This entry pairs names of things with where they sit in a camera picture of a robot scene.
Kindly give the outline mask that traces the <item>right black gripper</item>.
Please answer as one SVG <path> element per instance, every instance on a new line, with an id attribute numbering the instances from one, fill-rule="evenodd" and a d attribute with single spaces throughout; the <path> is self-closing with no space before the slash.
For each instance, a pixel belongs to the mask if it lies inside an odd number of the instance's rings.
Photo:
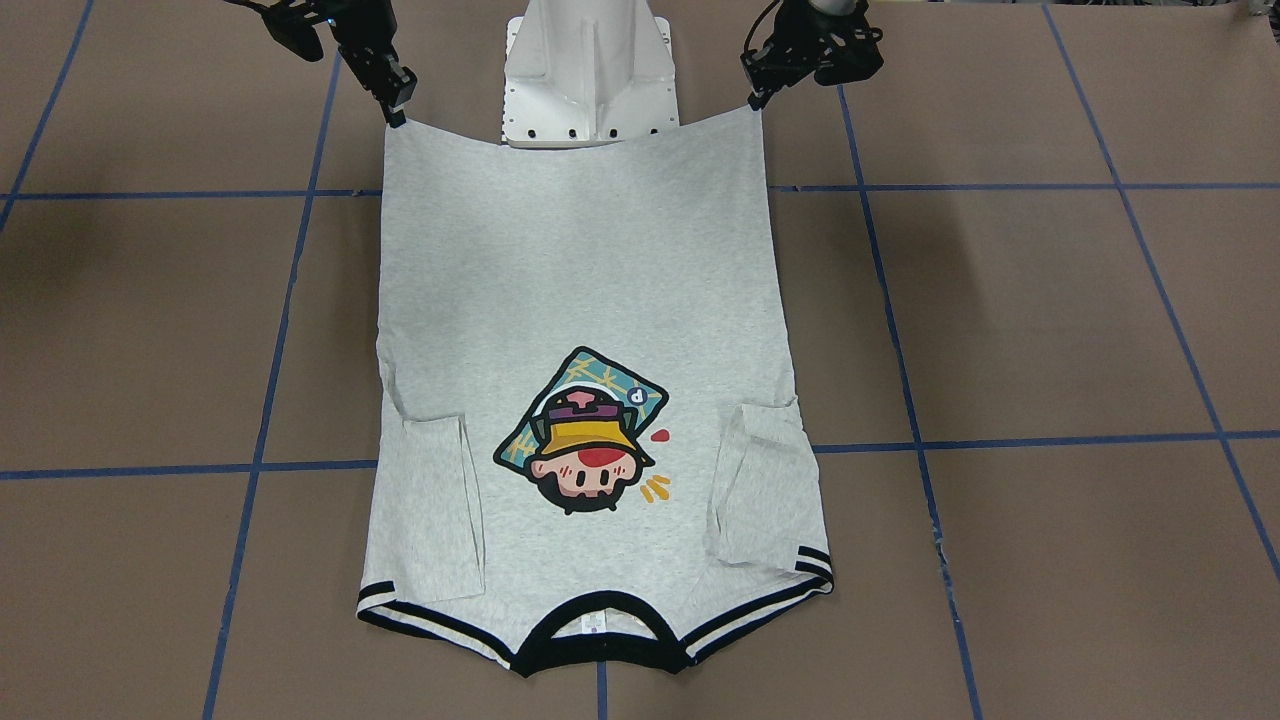
<path id="1" fill-rule="evenodd" d="M 389 1 L 351 1 L 335 15 L 335 41 L 347 67 L 378 102 L 390 128 L 406 123 L 417 76 L 394 47 L 398 22 Z"/>

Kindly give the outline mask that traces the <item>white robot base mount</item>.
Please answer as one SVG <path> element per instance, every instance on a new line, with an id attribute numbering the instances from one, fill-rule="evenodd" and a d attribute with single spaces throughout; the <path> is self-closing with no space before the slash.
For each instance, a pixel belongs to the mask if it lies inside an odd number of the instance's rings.
<path id="1" fill-rule="evenodd" d="M 580 149 L 680 124 L 671 27 L 648 1 L 530 1 L 506 27 L 502 143 Z"/>

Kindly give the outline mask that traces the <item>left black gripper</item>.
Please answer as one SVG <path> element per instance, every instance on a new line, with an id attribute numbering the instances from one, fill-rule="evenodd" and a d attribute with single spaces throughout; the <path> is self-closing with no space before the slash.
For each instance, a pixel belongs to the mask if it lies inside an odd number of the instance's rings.
<path id="1" fill-rule="evenodd" d="M 781 90 L 806 77 L 819 86 L 863 82 L 884 64 L 883 31 L 867 18 L 868 1 L 772 1 L 753 22 L 741 65 L 762 111 Z"/>

